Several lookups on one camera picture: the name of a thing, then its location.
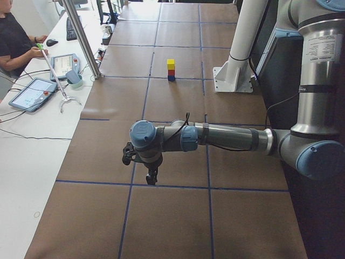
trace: white metal pole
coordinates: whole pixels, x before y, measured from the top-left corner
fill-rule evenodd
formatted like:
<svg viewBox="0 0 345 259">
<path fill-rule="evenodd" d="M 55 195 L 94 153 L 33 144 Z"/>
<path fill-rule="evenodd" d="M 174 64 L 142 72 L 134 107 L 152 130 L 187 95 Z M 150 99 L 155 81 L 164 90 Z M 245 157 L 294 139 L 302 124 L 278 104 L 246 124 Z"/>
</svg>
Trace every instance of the white metal pole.
<svg viewBox="0 0 345 259">
<path fill-rule="evenodd" d="M 43 54 L 43 57 L 44 57 L 45 61 L 47 62 L 47 65 L 48 65 L 50 71 L 52 72 L 53 77 L 54 77 L 54 79 L 55 79 L 55 81 L 56 81 L 56 83 L 57 83 L 57 85 L 58 85 L 58 88 L 59 88 L 59 90 L 61 91 L 63 97 L 64 97 L 64 98 L 67 98 L 68 96 L 67 96 L 67 94 L 66 94 L 64 88 L 62 87 L 61 82 L 60 82 L 58 76 L 56 75 L 56 72 L 55 72 L 54 68 L 53 68 L 52 65 L 50 64 L 49 59 L 48 59 L 46 53 L 44 52 L 44 49 L 43 49 L 42 44 L 37 44 L 37 46 L 38 46 L 39 49 L 41 50 L 41 52 L 42 52 L 42 54 Z"/>
<path fill-rule="evenodd" d="M 214 67 L 217 92 L 252 92 L 248 58 L 260 27 L 268 0 L 243 0 L 229 60 Z"/>
<path fill-rule="evenodd" d="M 101 72 L 99 71 L 95 58 L 93 57 L 91 47 L 87 41 L 85 31 L 82 28 L 75 6 L 72 0 L 62 0 L 62 2 L 64 4 L 64 8 L 68 14 L 68 17 L 70 18 L 71 23 L 74 27 L 75 34 L 77 34 L 78 42 L 90 66 L 93 76 L 95 79 L 98 79 L 101 76 Z"/>
</svg>

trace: metal pole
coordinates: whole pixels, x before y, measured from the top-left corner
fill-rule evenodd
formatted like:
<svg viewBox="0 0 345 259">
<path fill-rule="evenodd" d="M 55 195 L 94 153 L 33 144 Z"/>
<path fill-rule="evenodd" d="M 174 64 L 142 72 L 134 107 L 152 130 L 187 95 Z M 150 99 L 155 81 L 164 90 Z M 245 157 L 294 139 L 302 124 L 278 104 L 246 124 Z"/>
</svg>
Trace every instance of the metal pole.
<svg viewBox="0 0 345 259">
<path fill-rule="evenodd" d="M 91 47 L 87 41 L 85 31 L 82 28 L 81 22 L 78 17 L 78 13 L 75 9 L 75 6 L 72 2 L 72 0 L 62 0 L 64 4 L 64 8 L 66 9 L 66 12 L 68 14 L 68 17 L 70 18 L 72 25 L 75 30 L 75 34 L 77 35 L 79 44 L 81 46 L 81 49 L 85 55 L 85 58 L 91 68 L 91 71 L 93 73 L 93 76 L 95 79 L 98 79 L 101 76 L 101 72 L 98 69 L 97 63 L 94 59 Z"/>
<path fill-rule="evenodd" d="M 43 49 L 42 45 L 40 44 L 38 47 L 39 47 L 39 49 L 41 50 L 41 52 L 42 52 L 42 54 L 43 54 L 43 57 L 45 58 L 45 61 L 47 62 L 48 67 L 49 67 L 50 71 L 52 72 L 52 74 L 53 74 L 53 76 L 54 76 L 54 78 L 55 78 L 55 81 L 56 81 L 56 83 L 57 83 L 57 85 L 58 85 L 58 87 L 59 87 L 59 90 L 60 90 L 61 93 L 63 94 L 63 97 L 64 97 L 64 98 L 68 98 L 68 96 L 67 96 L 67 94 L 66 94 L 64 88 L 61 86 L 60 80 L 59 80 L 58 76 L 56 75 L 56 72 L 55 72 L 54 68 L 53 68 L 52 65 L 50 64 L 49 59 L 48 59 L 47 55 L 46 55 L 45 52 L 44 52 L 44 49 Z"/>
</svg>

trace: green handle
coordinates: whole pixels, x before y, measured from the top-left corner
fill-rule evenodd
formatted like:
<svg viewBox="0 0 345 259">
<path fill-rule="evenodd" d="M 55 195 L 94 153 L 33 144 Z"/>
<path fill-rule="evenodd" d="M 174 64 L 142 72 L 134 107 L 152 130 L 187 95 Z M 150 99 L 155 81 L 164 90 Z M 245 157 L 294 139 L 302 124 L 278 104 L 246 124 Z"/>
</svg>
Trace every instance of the green handle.
<svg viewBox="0 0 345 259">
<path fill-rule="evenodd" d="M 41 43 L 37 43 L 36 45 L 38 46 L 38 48 L 39 48 L 40 50 L 44 50 L 44 48 L 43 48 L 43 44 L 41 44 Z"/>
</svg>

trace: tablet screen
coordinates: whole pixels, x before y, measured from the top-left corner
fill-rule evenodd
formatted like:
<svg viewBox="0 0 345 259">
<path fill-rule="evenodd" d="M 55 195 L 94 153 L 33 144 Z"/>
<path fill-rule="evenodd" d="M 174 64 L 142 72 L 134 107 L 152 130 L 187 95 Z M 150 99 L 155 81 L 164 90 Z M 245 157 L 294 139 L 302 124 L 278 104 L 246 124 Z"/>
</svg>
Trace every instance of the tablet screen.
<svg viewBox="0 0 345 259">
<path fill-rule="evenodd" d="M 44 91 L 46 91 L 53 83 L 49 83 L 42 80 L 35 80 L 30 84 L 21 94 L 12 101 L 13 104 L 21 106 L 23 108 L 29 108 L 37 103 L 41 98 Z"/>
<path fill-rule="evenodd" d="M 72 55 L 54 57 L 53 69 L 58 77 L 63 77 L 72 70 Z"/>
</svg>

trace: computer mouse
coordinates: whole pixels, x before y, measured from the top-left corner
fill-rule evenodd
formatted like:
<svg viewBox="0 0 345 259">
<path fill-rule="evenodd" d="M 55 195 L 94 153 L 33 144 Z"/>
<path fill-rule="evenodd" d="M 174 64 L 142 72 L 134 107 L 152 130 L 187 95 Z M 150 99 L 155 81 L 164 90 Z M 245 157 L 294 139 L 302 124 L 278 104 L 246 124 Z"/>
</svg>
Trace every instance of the computer mouse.
<svg viewBox="0 0 345 259">
<path fill-rule="evenodd" d="M 48 39 L 47 42 L 46 42 L 48 47 L 51 47 L 51 46 L 53 46 L 53 45 L 55 45 L 57 43 L 58 43 L 58 41 L 56 39 Z"/>
</svg>

